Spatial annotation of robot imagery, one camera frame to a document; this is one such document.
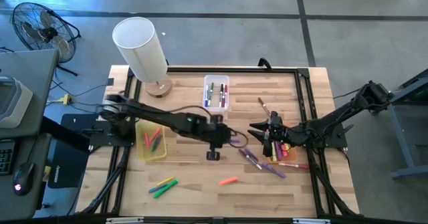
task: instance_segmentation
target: green marker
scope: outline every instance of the green marker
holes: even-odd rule
[[[160,191],[156,192],[156,194],[154,194],[154,198],[157,199],[159,198],[163,193],[165,193],[167,190],[169,190],[171,187],[175,186],[179,181],[178,180],[173,180],[171,181],[166,187],[162,188]]]
[[[211,105],[211,98],[213,97],[213,90],[214,90],[214,82],[211,83],[211,89],[209,90],[208,106]]]

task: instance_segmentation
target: gray desk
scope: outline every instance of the gray desk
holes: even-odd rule
[[[47,152],[51,143],[50,134],[40,134],[38,137],[25,137],[19,143],[19,152],[13,166],[13,171],[27,161],[31,147],[35,144],[29,161],[35,163],[33,187],[24,196],[17,196],[12,190],[13,175],[0,177],[0,221],[32,218],[37,207],[41,189],[41,179],[45,168]]]
[[[12,129],[0,128],[0,139],[33,136],[39,132],[57,62],[56,50],[0,53],[0,74],[14,77],[33,92],[21,124]]]

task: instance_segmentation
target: white lamp shade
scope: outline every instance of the white lamp shade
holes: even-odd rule
[[[113,29],[113,41],[141,82],[162,80],[167,61],[153,23],[143,17],[131,17]]]

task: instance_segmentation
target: desk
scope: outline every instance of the desk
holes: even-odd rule
[[[37,137],[22,138],[16,145],[19,145],[19,152],[15,160],[13,172],[18,166],[27,161],[27,157],[34,144],[33,154],[29,159],[35,163],[34,180],[31,191],[24,196],[17,196],[13,192],[12,178],[13,175],[0,177],[0,191],[2,204],[0,205],[0,221],[8,221],[13,219],[32,218],[39,200],[41,189],[41,179],[45,169],[47,152],[51,144],[52,136],[50,134],[41,134]]]
[[[43,117],[57,62],[58,52],[54,49],[0,53],[0,74],[14,77],[33,92],[21,124],[17,128],[0,128],[0,139],[18,139],[13,172],[27,160],[33,143],[37,141],[30,160],[35,163],[33,187],[28,194],[19,197],[13,192],[12,175],[0,177],[0,197],[3,200],[0,205],[0,220],[25,219],[34,215],[51,135],[88,152],[89,139]]]
[[[309,68],[309,70],[316,109],[319,116],[324,116],[334,110],[327,71],[326,68]],[[114,85],[107,87],[106,94],[123,90],[127,73],[128,66],[112,66],[109,78],[114,78]],[[250,122],[266,119],[257,97],[261,97],[270,110],[278,111],[284,123],[295,125],[301,121],[293,75],[275,73],[226,73],[226,75],[230,77],[230,105],[224,113],[224,121],[230,127],[246,133],[250,129],[248,126]],[[169,73],[169,76],[173,82],[173,90],[167,97],[152,98],[142,89],[139,101],[163,110],[202,104],[205,73]],[[202,114],[201,110],[185,111]],[[222,156],[220,161],[208,161],[205,160],[207,143],[183,138],[171,131],[168,131],[166,136],[168,156],[164,160],[144,163],[137,158],[136,148],[131,149],[120,207],[121,216],[316,216],[309,172],[276,166],[287,174],[286,179],[280,179],[266,170],[260,171],[248,164],[239,156],[237,150],[230,146],[219,149]],[[249,148],[258,157],[264,158],[261,144],[249,134],[248,136]],[[297,148],[297,151],[296,163],[307,163],[304,149]],[[112,148],[102,147],[90,155],[77,211],[87,207],[105,183],[111,152]],[[333,149],[326,149],[326,159],[333,187],[346,204],[358,212],[346,159]],[[178,185],[161,198],[153,199],[148,190],[169,176],[175,176],[179,180]],[[239,182],[219,187],[220,180],[232,176],[239,177]],[[113,186],[110,208],[115,193],[116,186]],[[323,190],[321,195],[326,209]]]

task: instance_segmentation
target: keyboard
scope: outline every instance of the keyboard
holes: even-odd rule
[[[0,176],[11,174],[16,152],[14,140],[0,140]]]

